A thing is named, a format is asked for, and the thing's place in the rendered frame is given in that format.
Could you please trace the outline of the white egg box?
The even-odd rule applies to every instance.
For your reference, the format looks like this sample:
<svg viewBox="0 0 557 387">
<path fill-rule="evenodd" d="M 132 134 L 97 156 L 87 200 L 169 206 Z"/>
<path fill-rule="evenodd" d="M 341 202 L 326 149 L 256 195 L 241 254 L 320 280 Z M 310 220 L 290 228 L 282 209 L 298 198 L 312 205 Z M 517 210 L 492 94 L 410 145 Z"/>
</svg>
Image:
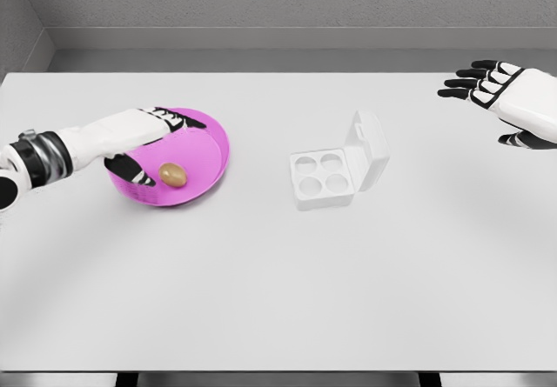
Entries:
<svg viewBox="0 0 557 387">
<path fill-rule="evenodd" d="M 377 116 L 356 111 L 343 146 L 290 155 L 296 208 L 306 211 L 349 205 L 357 193 L 378 182 L 389 160 L 390 150 Z"/>
</svg>

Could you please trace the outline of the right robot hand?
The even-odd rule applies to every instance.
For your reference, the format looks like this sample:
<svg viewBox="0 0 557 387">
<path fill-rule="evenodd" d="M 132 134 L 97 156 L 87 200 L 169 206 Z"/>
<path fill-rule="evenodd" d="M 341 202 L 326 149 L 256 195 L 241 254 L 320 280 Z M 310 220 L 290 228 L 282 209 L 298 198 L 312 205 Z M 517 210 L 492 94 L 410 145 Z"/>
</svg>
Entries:
<svg viewBox="0 0 557 387">
<path fill-rule="evenodd" d="M 530 150 L 557 150 L 557 77 L 535 68 L 479 60 L 447 79 L 439 97 L 457 98 L 493 113 L 518 131 L 498 142 Z"/>
</svg>

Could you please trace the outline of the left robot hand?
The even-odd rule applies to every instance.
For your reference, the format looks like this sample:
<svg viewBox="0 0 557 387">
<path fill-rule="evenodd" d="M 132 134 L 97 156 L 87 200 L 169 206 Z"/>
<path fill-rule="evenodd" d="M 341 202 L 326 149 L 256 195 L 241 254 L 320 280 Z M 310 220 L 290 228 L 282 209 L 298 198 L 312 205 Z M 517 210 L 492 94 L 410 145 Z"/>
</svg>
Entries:
<svg viewBox="0 0 557 387">
<path fill-rule="evenodd" d="M 148 187 L 154 187 L 155 180 L 127 152 L 160 141 L 178 130 L 206 128 L 205 123 L 195 118 L 163 107 L 126 110 L 104 121 L 111 132 L 108 152 L 104 155 L 105 168 L 127 183 Z"/>
</svg>

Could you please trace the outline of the brown egg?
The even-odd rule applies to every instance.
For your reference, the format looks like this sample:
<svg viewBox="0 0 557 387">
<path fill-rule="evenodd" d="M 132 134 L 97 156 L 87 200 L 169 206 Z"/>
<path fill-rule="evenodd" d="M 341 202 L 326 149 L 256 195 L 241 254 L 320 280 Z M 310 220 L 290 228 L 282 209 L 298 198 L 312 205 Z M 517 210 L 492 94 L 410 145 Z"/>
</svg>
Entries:
<svg viewBox="0 0 557 387">
<path fill-rule="evenodd" d="M 158 169 L 158 176 L 164 184 L 172 188 L 184 187 L 188 180 L 185 169 L 176 163 L 161 164 Z"/>
</svg>

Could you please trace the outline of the pink round basket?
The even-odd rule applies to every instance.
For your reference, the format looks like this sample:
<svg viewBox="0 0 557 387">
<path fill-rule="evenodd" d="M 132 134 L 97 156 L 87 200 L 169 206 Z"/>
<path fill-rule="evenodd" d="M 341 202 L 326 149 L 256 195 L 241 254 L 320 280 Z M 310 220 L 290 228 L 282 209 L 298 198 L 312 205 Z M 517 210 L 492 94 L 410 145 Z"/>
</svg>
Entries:
<svg viewBox="0 0 557 387">
<path fill-rule="evenodd" d="M 171 111 L 199 121 L 205 127 L 185 126 L 127 153 L 153 179 L 154 186 L 129 183 L 111 171 L 108 173 L 116 189 L 138 203 L 172 206 L 190 202 L 207 192 L 222 177 L 228 164 L 229 139 L 216 119 L 198 110 L 172 108 Z M 184 186 L 173 188 L 161 181 L 158 170 L 164 163 L 174 163 L 185 170 Z"/>
</svg>

